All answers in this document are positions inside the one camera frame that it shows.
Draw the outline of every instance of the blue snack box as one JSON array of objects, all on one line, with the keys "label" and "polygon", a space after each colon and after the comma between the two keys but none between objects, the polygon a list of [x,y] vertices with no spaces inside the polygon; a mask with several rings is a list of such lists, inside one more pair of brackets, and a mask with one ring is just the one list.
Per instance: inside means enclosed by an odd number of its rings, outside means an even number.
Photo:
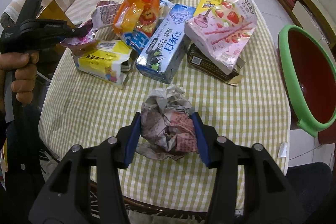
[{"label": "blue snack box", "polygon": [[190,44],[184,37],[184,22],[193,17],[195,10],[175,4],[135,62],[141,74],[165,84],[171,83]]}]

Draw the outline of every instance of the pink snack package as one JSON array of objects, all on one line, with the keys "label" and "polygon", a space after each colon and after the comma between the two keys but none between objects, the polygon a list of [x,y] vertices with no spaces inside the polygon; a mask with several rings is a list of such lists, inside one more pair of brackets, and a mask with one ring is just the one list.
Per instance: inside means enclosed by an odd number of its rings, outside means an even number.
[{"label": "pink snack package", "polygon": [[86,28],[88,31],[86,36],[65,38],[61,42],[61,45],[71,50],[81,50],[86,47],[95,46],[97,44],[97,41],[95,40],[97,29],[92,27],[92,20],[89,19],[88,21],[83,22],[80,27]]},{"label": "pink snack package", "polygon": [[188,20],[184,32],[228,75],[256,26],[252,0],[228,0]]}]

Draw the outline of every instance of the finger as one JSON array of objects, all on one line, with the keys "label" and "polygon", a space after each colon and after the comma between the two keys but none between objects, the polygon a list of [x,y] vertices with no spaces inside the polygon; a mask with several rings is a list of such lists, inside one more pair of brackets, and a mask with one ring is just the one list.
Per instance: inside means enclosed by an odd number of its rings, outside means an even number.
[{"label": "finger", "polygon": [[13,70],[26,66],[29,62],[29,54],[8,52],[0,55],[0,69]]},{"label": "finger", "polygon": [[34,64],[28,64],[22,69],[15,71],[16,80],[34,80],[37,72],[37,67]]},{"label": "finger", "polygon": [[30,104],[33,100],[33,93],[32,92],[17,93],[16,99],[23,104]]},{"label": "finger", "polygon": [[39,62],[39,53],[38,52],[33,52],[31,55],[30,55],[30,61],[33,63],[33,64],[36,64],[37,62]]},{"label": "finger", "polygon": [[16,80],[12,83],[13,92],[28,92],[32,91],[35,86],[34,80]]}]

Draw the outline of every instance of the cartoon bear image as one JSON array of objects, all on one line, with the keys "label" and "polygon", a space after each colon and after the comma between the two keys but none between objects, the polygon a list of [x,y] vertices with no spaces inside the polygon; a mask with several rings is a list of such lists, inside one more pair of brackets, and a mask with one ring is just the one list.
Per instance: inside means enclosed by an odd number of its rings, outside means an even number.
[{"label": "cartoon bear image", "polygon": [[112,70],[111,67],[105,68],[105,77],[107,80],[116,83],[117,82],[117,72]]},{"label": "cartoon bear image", "polygon": [[139,17],[137,29],[144,32],[148,37],[151,37],[157,22],[157,17],[149,5],[146,5],[142,14]]}]

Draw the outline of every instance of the barcode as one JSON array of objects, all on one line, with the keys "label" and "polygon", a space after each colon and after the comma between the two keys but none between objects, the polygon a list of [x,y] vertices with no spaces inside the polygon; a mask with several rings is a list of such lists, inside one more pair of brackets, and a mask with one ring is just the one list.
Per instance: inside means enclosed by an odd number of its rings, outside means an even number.
[{"label": "barcode", "polygon": [[193,59],[191,60],[191,63],[196,64],[196,65],[199,66],[200,63],[201,63],[201,61],[202,61],[201,58],[198,58],[198,57],[194,56]]},{"label": "barcode", "polygon": [[115,45],[113,42],[102,42],[99,43],[100,48],[112,48]]}]

